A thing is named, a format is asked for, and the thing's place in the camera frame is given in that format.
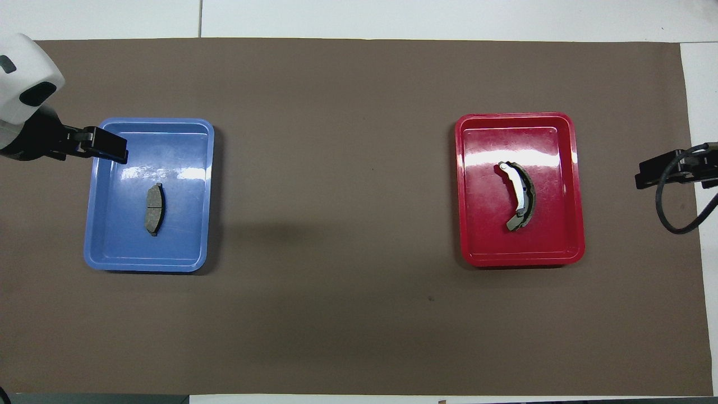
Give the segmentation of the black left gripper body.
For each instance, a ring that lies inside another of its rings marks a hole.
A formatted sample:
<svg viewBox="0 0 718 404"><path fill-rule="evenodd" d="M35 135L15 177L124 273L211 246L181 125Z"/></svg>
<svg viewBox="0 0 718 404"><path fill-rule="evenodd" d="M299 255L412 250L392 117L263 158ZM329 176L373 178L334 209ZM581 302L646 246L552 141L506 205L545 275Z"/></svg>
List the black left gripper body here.
<svg viewBox="0 0 718 404"><path fill-rule="evenodd" d="M43 157L64 161L68 156L84 158L74 136L81 130L64 125L51 107L39 107L22 126L20 133L0 155L18 161L32 161Z"/></svg>

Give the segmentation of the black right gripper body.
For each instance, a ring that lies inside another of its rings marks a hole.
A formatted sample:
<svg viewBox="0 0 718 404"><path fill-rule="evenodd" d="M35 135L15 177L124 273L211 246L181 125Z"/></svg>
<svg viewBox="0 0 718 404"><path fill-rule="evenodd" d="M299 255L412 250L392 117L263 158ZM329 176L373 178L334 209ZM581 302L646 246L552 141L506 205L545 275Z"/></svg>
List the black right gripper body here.
<svg viewBox="0 0 718 404"><path fill-rule="evenodd" d="M718 148L681 149L680 184L698 182L703 189L718 187Z"/></svg>

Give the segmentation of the grey brake pad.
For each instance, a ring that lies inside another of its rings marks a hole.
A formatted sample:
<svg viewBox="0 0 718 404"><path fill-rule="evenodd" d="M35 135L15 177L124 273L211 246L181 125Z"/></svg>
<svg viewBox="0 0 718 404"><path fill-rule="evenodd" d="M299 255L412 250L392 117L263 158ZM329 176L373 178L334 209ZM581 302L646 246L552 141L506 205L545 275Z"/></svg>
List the grey brake pad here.
<svg viewBox="0 0 718 404"><path fill-rule="evenodd" d="M145 205L145 229L151 236L157 236L164 220L166 205L161 182L148 189Z"/></svg>

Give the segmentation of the curved brake shoe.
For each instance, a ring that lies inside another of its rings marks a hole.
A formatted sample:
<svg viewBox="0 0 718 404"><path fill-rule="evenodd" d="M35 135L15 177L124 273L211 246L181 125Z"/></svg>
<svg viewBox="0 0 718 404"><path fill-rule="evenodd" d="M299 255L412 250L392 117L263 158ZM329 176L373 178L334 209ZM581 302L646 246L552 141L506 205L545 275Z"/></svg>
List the curved brake shoe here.
<svg viewBox="0 0 718 404"><path fill-rule="evenodd" d="M509 179L517 202L514 215L507 221L506 227L510 232L517 232L528 225L536 210L535 185L520 164L501 161L498 168Z"/></svg>

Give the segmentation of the blue plastic tray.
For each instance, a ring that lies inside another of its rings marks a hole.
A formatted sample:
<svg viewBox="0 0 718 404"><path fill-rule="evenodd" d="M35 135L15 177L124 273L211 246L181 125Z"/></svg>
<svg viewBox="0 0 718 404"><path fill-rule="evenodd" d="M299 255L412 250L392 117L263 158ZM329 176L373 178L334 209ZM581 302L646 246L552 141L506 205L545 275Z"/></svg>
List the blue plastic tray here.
<svg viewBox="0 0 718 404"><path fill-rule="evenodd" d="M93 269L193 273L208 255L215 130L202 118L107 118L127 140L126 164L95 159L83 256ZM146 194L163 184L157 236L145 229Z"/></svg>

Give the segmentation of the red plastic tray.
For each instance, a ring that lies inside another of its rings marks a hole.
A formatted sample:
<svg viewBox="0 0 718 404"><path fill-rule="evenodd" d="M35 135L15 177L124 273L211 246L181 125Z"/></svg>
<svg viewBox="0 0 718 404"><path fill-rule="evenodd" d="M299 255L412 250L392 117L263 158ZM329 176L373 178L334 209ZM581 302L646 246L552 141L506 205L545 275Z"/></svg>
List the red plastic tray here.
<svg viewBox="0 0 718 404"><path fill-rule="evenodd" d="M551 268L586 250L574 123L566 113L472 113L454 128L459 245L475 268ZM517 205L501 161L520 164L536 190L528 225L510 232Z"/></svg>

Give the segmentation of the brown table mat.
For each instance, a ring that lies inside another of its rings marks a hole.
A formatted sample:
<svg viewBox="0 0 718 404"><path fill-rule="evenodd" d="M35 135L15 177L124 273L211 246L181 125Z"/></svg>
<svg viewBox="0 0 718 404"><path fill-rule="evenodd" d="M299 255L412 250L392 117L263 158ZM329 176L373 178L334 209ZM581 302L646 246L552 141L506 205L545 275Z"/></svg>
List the brown table mat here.
<svg viewBox="0 0 718 404"><path fill-rule="evenodd" d="M83 259L90 159L0 158L0 386L12 393L710 396L698 235L639 162L687 148L680 46L339 39L43 41L65 123L215 128L206 263ZM574 122L586 251L460 254L454 125Z"/></svg>

